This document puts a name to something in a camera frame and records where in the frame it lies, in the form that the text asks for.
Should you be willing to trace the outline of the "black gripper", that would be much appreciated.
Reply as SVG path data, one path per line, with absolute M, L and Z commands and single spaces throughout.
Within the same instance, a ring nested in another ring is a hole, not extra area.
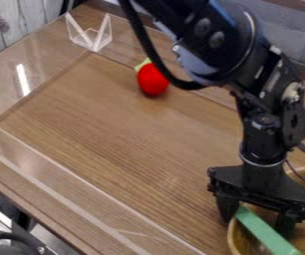
M 305 221 L 305 186 L 283 170 L 277 173 L 279 175 L 272 177 L 250 176 L 246 180 L 241 165 L 210 167 L 206 170 L 206 190 L 214 196 L 224 223 L 233 217 L 238 203 L 245 202 L 280 213 L 275 230 L 289 239 L 296 222 Z

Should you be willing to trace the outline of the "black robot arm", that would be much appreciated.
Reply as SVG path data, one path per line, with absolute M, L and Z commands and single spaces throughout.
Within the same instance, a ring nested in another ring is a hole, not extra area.
M 305 86 L 295 66 L 259 31 L 250 11 L 218 0 L 118 0 L 148 57 L 169 82 L 184 90 L 228 89 L 242 125 L 241 163 L 206 170 L 220 217 L 229 221 L 238 204 L 277 213 L 275 229 L 288 238 L 305 222 L 305 186 L 285 174 L 287 152 L 305 151 Z M 177 79 L 165 67 L 138 9 L 172 39 L 176 59 L 190 76 Z

